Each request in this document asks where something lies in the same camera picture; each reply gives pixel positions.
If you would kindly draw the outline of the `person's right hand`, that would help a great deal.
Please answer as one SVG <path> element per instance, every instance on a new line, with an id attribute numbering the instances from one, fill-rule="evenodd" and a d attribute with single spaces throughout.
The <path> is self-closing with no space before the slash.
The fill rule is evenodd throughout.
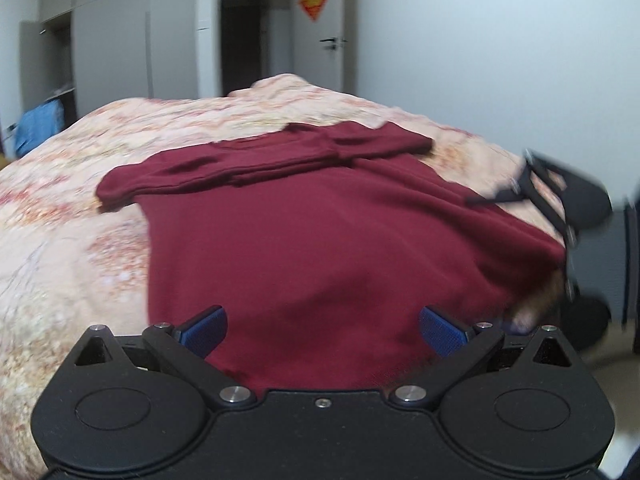
<path id="1" fill-rule="evenodd" d="M 543 285 L 537 287 L 524 299 L 518 300 L 506 311 L 503 327 L 510 333 L 524 335 L 552 315 L 554 309 L 565 299 L 566 278 L 562 271 L 554 272 Z"/>

